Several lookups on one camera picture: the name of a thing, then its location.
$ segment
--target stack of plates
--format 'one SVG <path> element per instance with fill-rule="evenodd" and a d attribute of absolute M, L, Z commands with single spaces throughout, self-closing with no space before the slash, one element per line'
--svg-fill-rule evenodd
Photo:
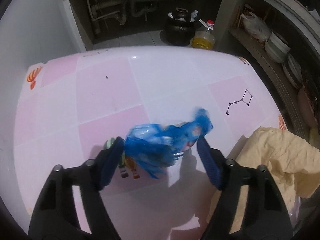
<path fill-rule="evenodd" d="M 282 68 L 290 84 L 299 89 L 302 86 L 301 67 L 291 54 L 288 54 L 288 62 L 284 62 Z"/>
<path fill-rule="evenodd" d="M 271 33 L 268 41 L 266 41 L 264 48 L 268 56 L 276 63 L 285 62 L 285 58 L 290 51 L 287 41 L 278 33 Z"/>

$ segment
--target white wall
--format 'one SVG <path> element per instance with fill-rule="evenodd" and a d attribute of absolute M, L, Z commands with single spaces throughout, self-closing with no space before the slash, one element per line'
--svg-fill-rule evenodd
<path fill-rule="evenodd" d="M 30 217 L 13 163 L 15 111 L 30 65 L 78 52 L 64 25 L 61 5 L 62 0 L 13 0 L 0 20 L 0 196 L 26 232 Z"/>

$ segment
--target blue plastic bag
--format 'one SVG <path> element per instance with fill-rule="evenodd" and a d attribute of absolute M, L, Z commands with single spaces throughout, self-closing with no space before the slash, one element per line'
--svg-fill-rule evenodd
<path fill-rule="evenodd" d="M 139 166 L 144 168 L 152 178 L 163 173 L 164 167 L 175 164 L 178 153 L 183 152 L 213 129 L 205 109 L 196 112 L 193 122 L 181 127 L 169 125 L 163 128 L 159 124 L 137 125 L 130 129 L 124 152 Z"/>

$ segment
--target metal bolt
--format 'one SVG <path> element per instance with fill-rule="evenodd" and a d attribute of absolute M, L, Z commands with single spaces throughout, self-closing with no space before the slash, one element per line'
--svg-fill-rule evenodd
<path fill-rule="evenodd" d="M 228 165 L 228 166 L 233 166 L 235 164 L 236 164 L 236 162 L 233 159 L 227 159 L 226 160 L 226 165 Z"/>
<path fill-rule="evenodd" d="M 267 171 L 267 170 L 268 170 L 267 166 L 266 166 L 266 165 L 263 165 L 263 164 L 260 164 L 260 165 L 258 166 L 258 169 L 259 169 L 260 171 Z"/>
<path fill-rule="evenodd" d="M 92 166 L 92 165 L 94 165 L 94 159 L 86 160 L 86 161 L 85 161 L 85 165 L 87 165 L 87 166 Z"/>
<path fill-rule="evenodd" d="M 63 168 L 63 166 L 61 164 L 58 164 L 56 166 L 53 167 L 54 171 L 60 171 Z"/>

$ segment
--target transparent plastic container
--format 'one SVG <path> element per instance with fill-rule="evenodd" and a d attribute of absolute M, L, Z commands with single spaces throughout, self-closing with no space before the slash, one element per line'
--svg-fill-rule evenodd
<path fill-rule="evenodd" d="M 198 49 L 212 50 L 215 38 L 213 36 L 213 21 L 208 20 L 206 23 L 200 20 L 202 26 L 196 30 L 193 37 L 192 47 Z"/>

